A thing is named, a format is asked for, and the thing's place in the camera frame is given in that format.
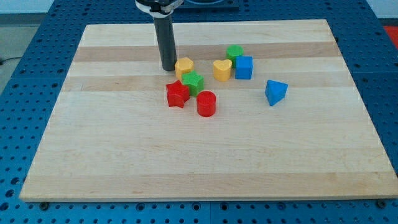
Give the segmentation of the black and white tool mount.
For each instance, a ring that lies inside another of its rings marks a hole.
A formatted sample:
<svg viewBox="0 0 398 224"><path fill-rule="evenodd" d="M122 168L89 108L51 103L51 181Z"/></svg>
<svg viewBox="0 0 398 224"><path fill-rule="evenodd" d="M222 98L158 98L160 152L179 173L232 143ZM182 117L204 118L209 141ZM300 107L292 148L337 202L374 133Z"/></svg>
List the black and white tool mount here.
<svg viewBox="0 0 398 224"><path fill-rule="evenodd" d="M168 16L183 4L183 0L135 0L135 3L138 9L151 16Z"/></svg>

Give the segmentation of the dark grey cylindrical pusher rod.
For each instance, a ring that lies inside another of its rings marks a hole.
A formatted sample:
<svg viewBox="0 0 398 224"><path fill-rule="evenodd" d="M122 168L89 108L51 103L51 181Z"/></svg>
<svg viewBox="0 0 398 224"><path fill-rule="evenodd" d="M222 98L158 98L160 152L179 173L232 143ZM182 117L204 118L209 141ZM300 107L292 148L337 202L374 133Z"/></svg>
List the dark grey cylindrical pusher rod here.
<svg viewBox="0 0 398 224"><path fill-rule="evenodd" d="M155 32L159 47L162 68L165 71L174 71L177 61L177 51L175 48L174 29L172 16L165 18L154 18Z"/></svg>

